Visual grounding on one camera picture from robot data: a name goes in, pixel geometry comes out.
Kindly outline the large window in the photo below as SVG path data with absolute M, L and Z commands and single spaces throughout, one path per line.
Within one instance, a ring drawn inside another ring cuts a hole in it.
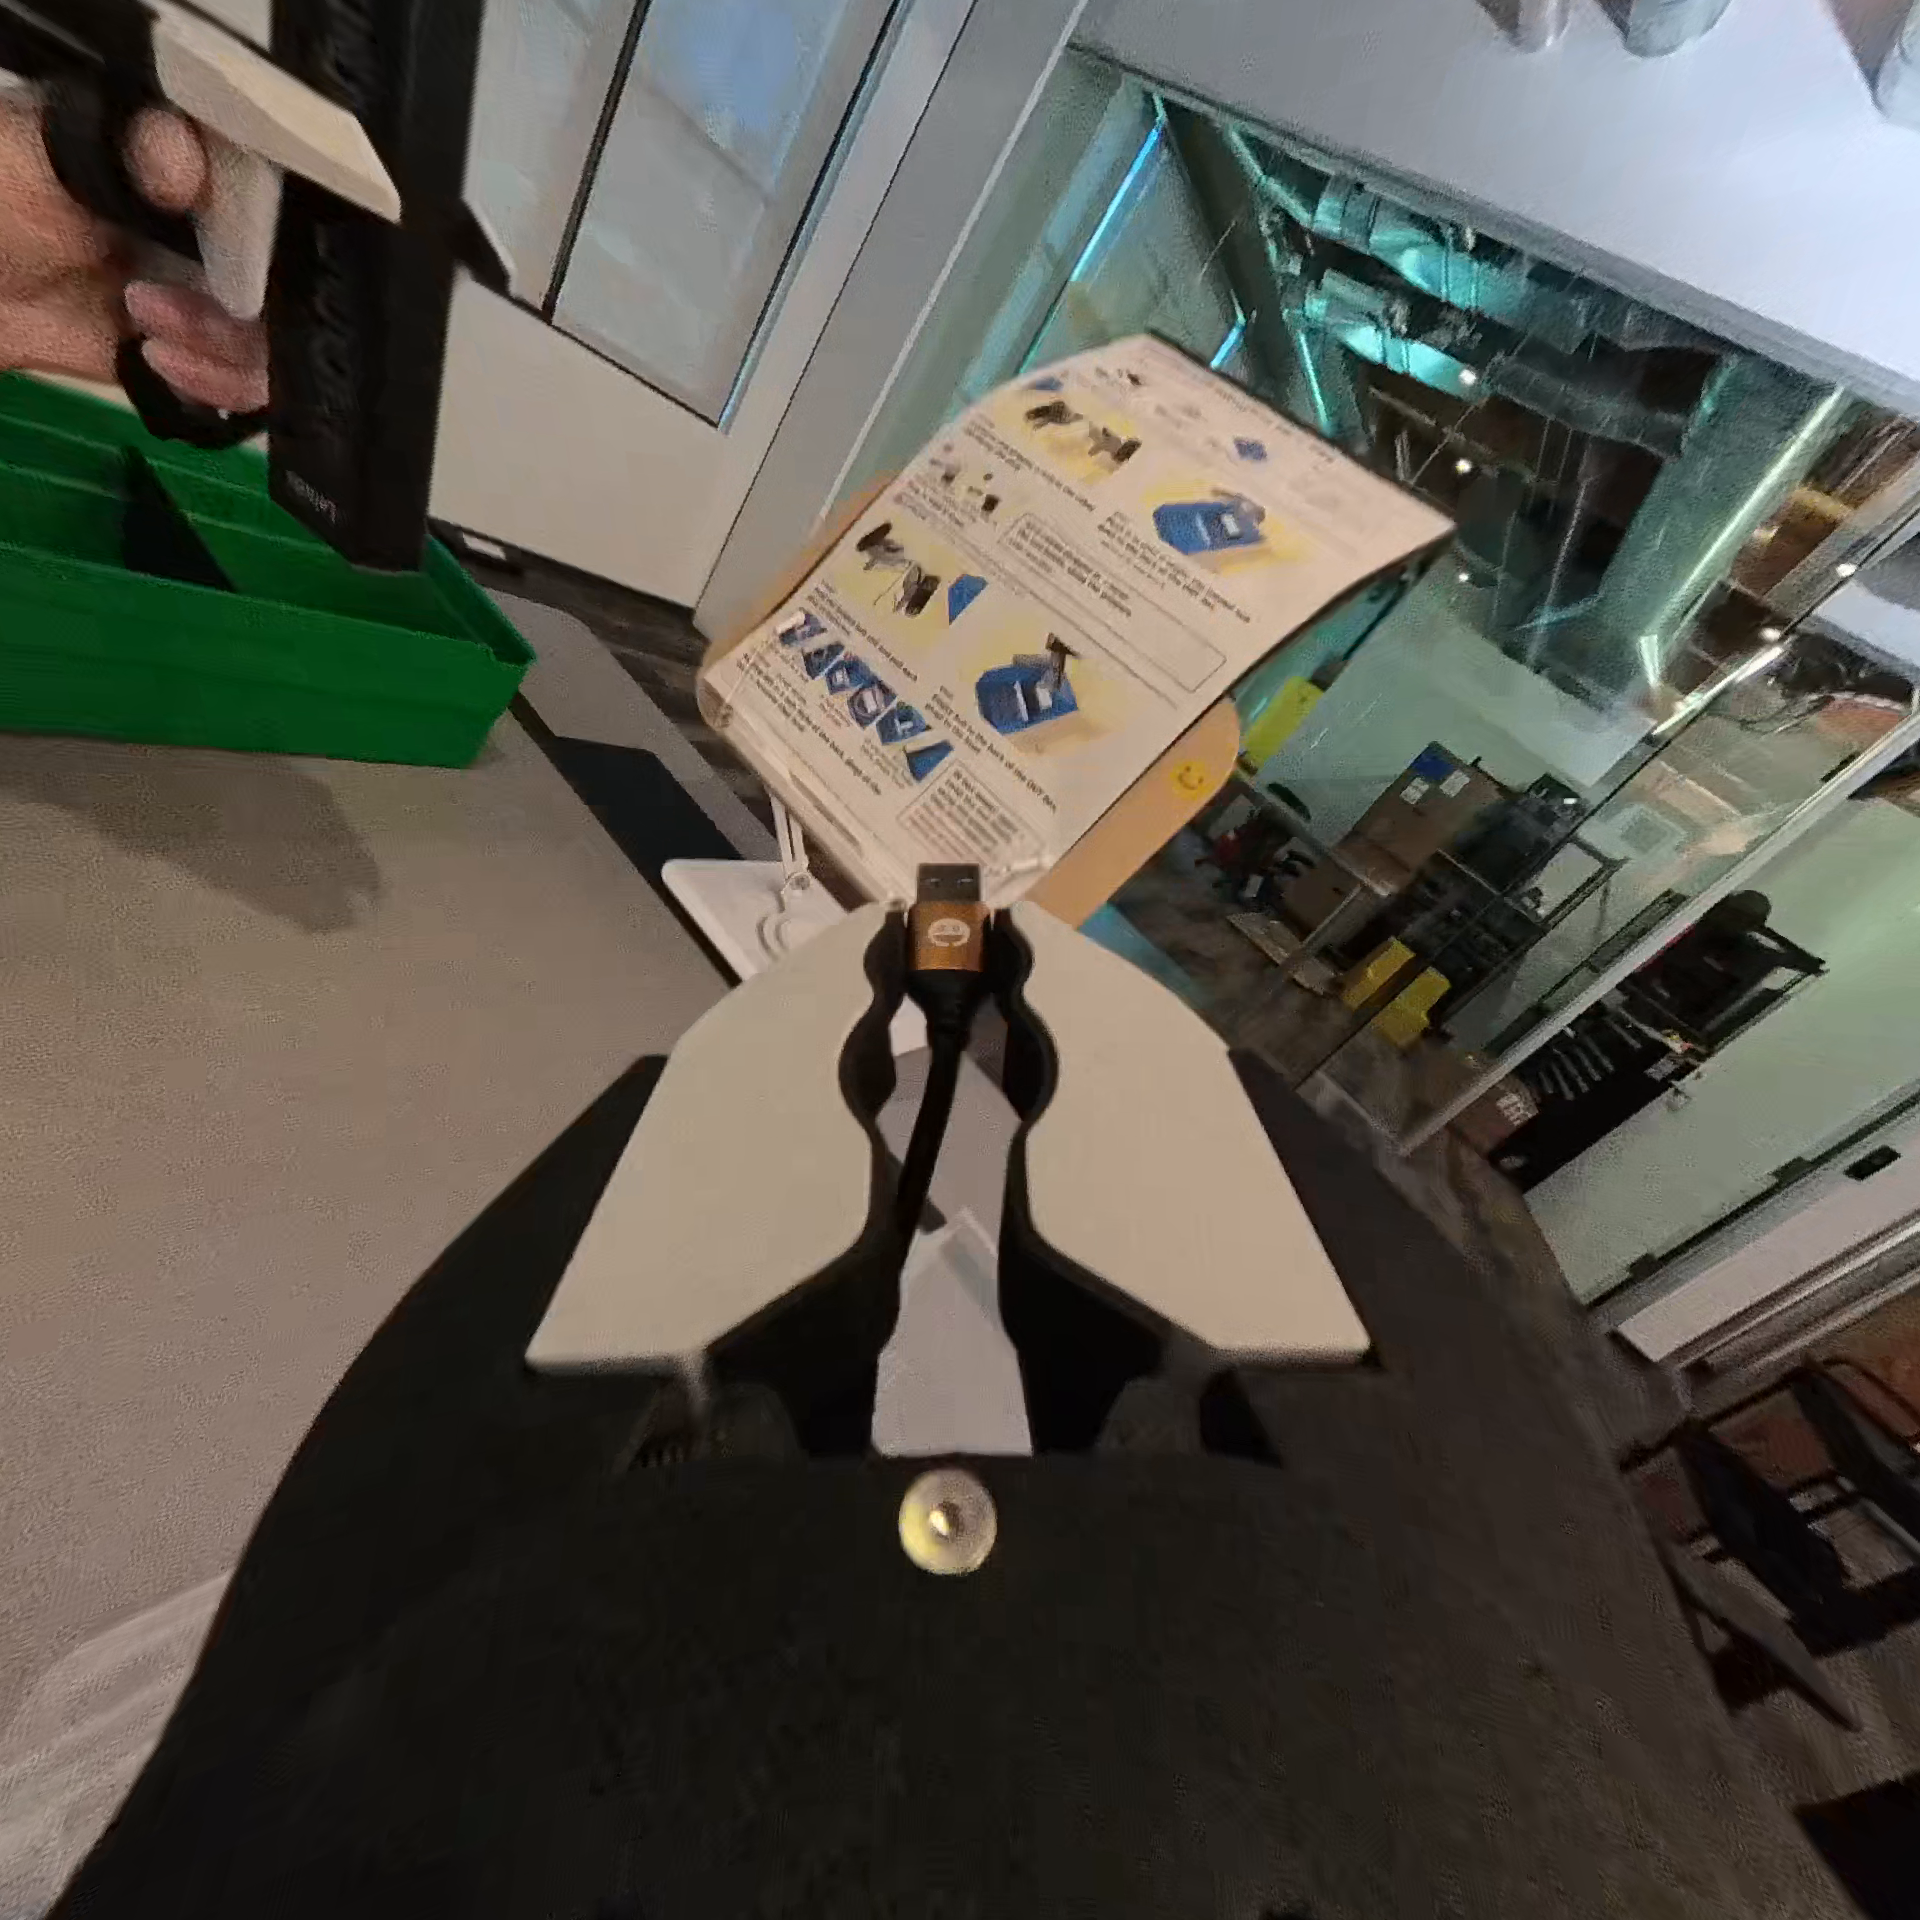
M 720 424 L 896 11 L 488 3 L 467 195 L 511 300 Z

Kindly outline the person's left hand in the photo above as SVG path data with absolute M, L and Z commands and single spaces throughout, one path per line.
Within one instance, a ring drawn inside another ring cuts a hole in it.
M 132 341 L 180 399 L 228 416 L 263 409 L 263 321 L 233 317 L 194 270 L 74 200 L 48 163 L 41 118 L 27 88 L 4 88 L 3 371 L 115 388 L 116 353 Z

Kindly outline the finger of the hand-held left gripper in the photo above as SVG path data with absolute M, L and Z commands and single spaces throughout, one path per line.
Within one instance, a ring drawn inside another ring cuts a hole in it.
M 356 117 L 252 38 L 200 11 L 154 11 L 152 59 L 163 101 L 205 133 L 400 223 L 397 185 Z

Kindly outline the printed instruction sheet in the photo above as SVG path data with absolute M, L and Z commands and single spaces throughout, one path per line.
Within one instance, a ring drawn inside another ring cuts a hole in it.
M 1139 333 L 972 401 L 697 681 L 812 845 L 1035 887 L 1199 720 L 1452 516 Z

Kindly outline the wooden display board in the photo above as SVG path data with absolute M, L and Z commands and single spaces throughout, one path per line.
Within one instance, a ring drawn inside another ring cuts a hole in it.
M 789 559 L 784 574 L 775 584 L 759 589 L 759 600 L 753 612 L 733 614 L 732 624 L 719 636 L 709 638 L 703 665 L 696 673 L 696 704 L 730 745 L 732 755 L 756 769 L 756 760 L 732 739 L 732 721 L 722 718 L 722 704 L 709 688 L 716 665 L 744 646 L 762 624 L 807 582 L 807 579 L 831 558 L 834 547 L 859 526 L 873 507 L 873 500 L 893 485 L 893 475 L 868 483 L 856 494 L 843 496 L 831 516 L 826 516 L 807 547 Z M 1147 766 L 1139 779 L 1109 806 L 1109 811 L 1088 828 L 1088 832 L 1067 847 L 1065 855 L 1024 894 L 1024 897 L 1058 920 L 1071 925 L 1085 925 L 1093 915 L 1115 897 L 1120 887 L 1141 872 L 1141 869 L 1164 849 L 1172 833 L 1187 828 L 1200 806 L 1184 806 L 1179 795 L 1169 790 L 1167 767 L 1176 758 L 1207 756 L 1224 774 L 1217 793 L 1226 785 L 1241 742 L 1241 720 L 1232 696 L 1220 696 L 1202 716 L 1199 716 L 1187 731 L 1181 731 L 1162 756 Z

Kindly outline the white door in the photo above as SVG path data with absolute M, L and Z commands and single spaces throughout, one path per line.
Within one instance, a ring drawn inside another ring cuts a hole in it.
M 1629 1230 L 1549 1222 L 1533 1207 L 1572 1296 L 1607 1327 L 1672 1319 L 1659 1352 L 1745 1311 L 1815 1265 L 1900 1230 L 1917 1193 L 1915 1087 L 1795 1158 L 1712 1220 L 1636 1246 Z

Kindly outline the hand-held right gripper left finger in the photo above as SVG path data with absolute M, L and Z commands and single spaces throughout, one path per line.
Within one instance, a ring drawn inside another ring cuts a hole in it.
M 865 904 L 722 997 L 671 1051 L 524 1352 L 868 1395 L 906 1260 L 877 1116 L 906 912 Z

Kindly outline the black usb cable orange plug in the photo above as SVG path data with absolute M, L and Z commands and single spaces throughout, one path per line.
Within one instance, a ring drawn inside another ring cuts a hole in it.
M 988 999 L 989 920 L 976 865 L 920 865 L 916 894 L 906 912 L 903 995 L 921 1012 L 928 1069 L 896 1179 L 901 1246 L 921 1227 L 960 1068 Z

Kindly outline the black usb hub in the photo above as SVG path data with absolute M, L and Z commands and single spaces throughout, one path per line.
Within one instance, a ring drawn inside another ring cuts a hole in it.
M 482 3 L 272 7 L 272 59 L 356 118 L 400 192 L 388 223 L 288 179 L 267 300 L 272 497 L 371 571 L 425 555 L 485 16 Z

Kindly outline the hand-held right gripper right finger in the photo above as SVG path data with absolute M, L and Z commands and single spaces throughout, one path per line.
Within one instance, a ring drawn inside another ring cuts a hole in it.
M 1224 1359 L 1363 1359 L 1372 1337 L 1228 1041 L 1034 902 L 996 932 L 1010 1171 L 1041 1252 Z

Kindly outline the green plastic bin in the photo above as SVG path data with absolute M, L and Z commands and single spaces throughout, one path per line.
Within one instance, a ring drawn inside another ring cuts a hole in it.
M 235 592 L 122 565 L 140 451 Z M 417 571 L 339 558 L 253 448 L 157 440 L 122 401 L 3 382 L 3 731 L 461 769 L 537 652 L 436 539 Z

